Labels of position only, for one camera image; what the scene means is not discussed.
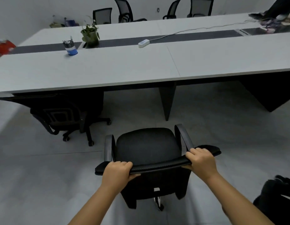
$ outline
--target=red object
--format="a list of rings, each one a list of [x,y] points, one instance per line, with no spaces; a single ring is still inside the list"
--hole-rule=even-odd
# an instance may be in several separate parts
[[[8,40],[1,40],[0,41],[0,56],[8,54],[15,47],[16,46],[12,42]]]

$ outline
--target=plant pot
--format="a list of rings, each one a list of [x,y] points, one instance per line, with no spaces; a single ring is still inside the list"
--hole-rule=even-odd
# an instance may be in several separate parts
[[[83,41],[87,43],[89,47],[94,47],[99,44],[99,39],[98,39],[98,32],[95,30],[94,32],[82,32],[83,34]]]

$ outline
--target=white cable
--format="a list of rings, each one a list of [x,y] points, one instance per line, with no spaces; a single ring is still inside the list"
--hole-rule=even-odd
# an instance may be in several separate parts
[[[226,25],[222,25],[222,26],[212,26],[212,27],[199,27],[199,28],[195,28],[195,29],[187,29],[187,30],[183,30],[183,31],[178,31],[178,32],[175,32],[173,34],[169,34],[169,35],[175,35],[175,34],[178,34],[178,33],[181,33],[181,32],[185,32],[185,31],[193,31],[193,30],[198,30],[198,29],[211,29],[211,28],[220,28],[220,27],[225,27],[225,26],[231,26],[231,25],[236,25],[236,24],[246,24],[246,23],[254,23],[254,22],[258,22],[258,20],[245,20],[244,22],[241,22],[241,23],[234,23],[234,24],[226,24]],[[157,40],[157,39],[162,39],[164,37],[167,37],[169,35],[164,35],[160,38],[156,38],[156,39],[151,39],[149,41],[152,41],[152,40]]]

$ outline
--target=black office chair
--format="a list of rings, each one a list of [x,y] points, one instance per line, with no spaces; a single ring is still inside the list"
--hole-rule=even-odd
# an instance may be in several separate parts
[[[127,0],[115,0],[115,2],[119,8],[120,13],[119,23],[147,21],[145,18],[134,20],[132,16],[132,9]]]
[[[191,10],[187,17],[210,16],[214,0],[191,0]]]
[[[68,141],[69,135],[75,130],[85,132],[89,146],[93,146],[89,126],[100,121],[111,124],[109,118],[97,117],[103,107],[103,91],[98,92],[96,96],[97,101],[89,100],[87,104],[83,104],[85,99],[82,98],[81,106],[75,99],[64,94],[0,97],[0,100],[16,102],[29,107],[33,117],[41,122],[52,135],[57,135],[60,131],[67,131],[63,134],[63,141]]]
[[[105,161],[95,168],[102,175],[110,161],[131,161],[131,174],[141,173],[128,183],[121,194],[129,208],[136,208],[136,200],[154,198],[160,211],[160,197],[175,193],[178,199],[185,196],[191,171],[181,166],[191,164],[182,156],[182,141],[186,149],[194,145],[182,124],[175,125],[175,135],[167,128],[147,128],[125,133],[117,139],[113,135],[105,138]],[[201,145],[214,156],[220,155],[218,147]]]
[[[174,2],[171,4],[171,6],[170,6],[170,8],[169,8],[169,10],[168,10],[167,15],[165,15],[165,16],[163,17],[163,20],[164,20],[165,18],[167,18],[167,19],[176,19],[175,12],[176,12],[176,9],[177,9],[177,6],[178,6],[179,2],[180,2],[180,0],[176,0],[176,1],[174,1]]]
[[[97,9],[93,11],[93,20],[96,21],[96,24],[111,24],[110,15],[113,8]]]

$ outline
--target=potted plant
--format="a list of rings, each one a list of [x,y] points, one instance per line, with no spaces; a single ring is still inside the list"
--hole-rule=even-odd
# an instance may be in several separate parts
[[[89,47],[94,47],[96,45],[99,44],[99,34],[98,34],[98,27],[96,27],[96,21],[92,20],[92,18],[90,16],[88,16],[91,21],[92,21],[92,25],[87,24],[86,28],[83,28],[82,26],[82,30],[81,33],[83,34],[83,41],[87,43],[87,45]]]

